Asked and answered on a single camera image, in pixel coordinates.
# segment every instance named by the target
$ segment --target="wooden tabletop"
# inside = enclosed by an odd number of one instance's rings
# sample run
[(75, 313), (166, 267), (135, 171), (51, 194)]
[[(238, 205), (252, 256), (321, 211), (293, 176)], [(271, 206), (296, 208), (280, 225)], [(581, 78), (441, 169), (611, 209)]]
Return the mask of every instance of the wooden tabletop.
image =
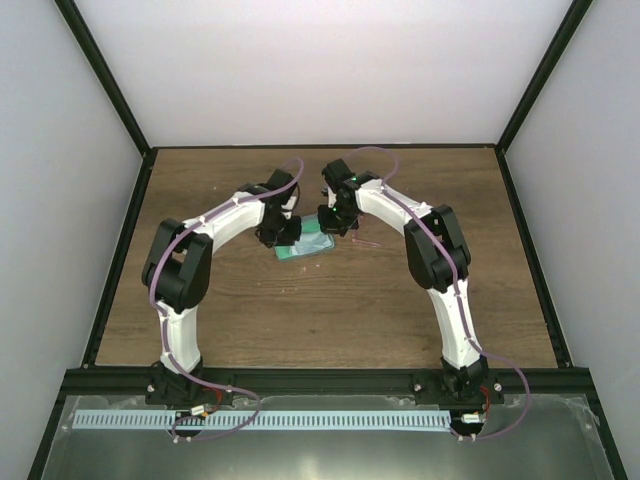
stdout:
[[(100, 365), (148, 365), (161, 353), (156, 312), (140, 281), (158, 224), (222, 203), (247, 182), (264, 182), (286, 160), (305, 161), (297, 213), (315, 213), (321, 169), (333, 149), (187, 149), (158, 154), (98, 354)], [(398, 149), (390, 185), (450, 205), (471, 251), (469, 297), (478, 339), (524, 367), (555, 367), (524, 251), (492, 149)], [(385, 174), (384, 154), (349, 160)], [(317, 256), (279, 262), (253, 231), (213, 259), (198, 310), (198, 343), (209, 366), (440, 367), (442, 342), (427, 293), (411, 278), (403, 238), (366, 216), (352, 235)]]

